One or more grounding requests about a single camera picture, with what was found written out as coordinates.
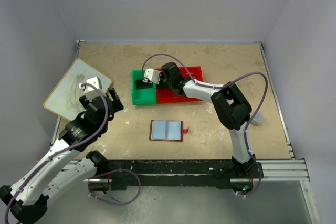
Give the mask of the red leather card holder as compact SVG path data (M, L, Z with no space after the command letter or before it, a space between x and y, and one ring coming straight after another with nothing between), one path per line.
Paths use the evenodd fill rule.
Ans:
M152 120L150 123L149 140L165 142L182 142L189 127L183 121Z

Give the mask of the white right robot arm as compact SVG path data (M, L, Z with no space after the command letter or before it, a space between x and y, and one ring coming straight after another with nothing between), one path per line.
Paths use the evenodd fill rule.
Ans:
M211 103L221 124L229 130L233 146L233 170L238 177L252 177L255 156L250 150L246 130L251 105L235 84L227 87L184 77L173 62L161 67L159 84L171 89L176 95L195 98Z

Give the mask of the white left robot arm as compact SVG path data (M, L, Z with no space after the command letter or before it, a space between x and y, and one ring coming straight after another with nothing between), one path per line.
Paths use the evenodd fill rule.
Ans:
M46 213L49 204L64 191L86 178L104 177L108 165L99 152L80 161L78 168L62 172L77 155L94 143L108 129L116 112L123 110L114 88L102 93L93 89L95 97L80 97L85 110L67 123L49 151L18 182L1 186L1 201L7 206L4 222L12 214L18 223L36 223Z

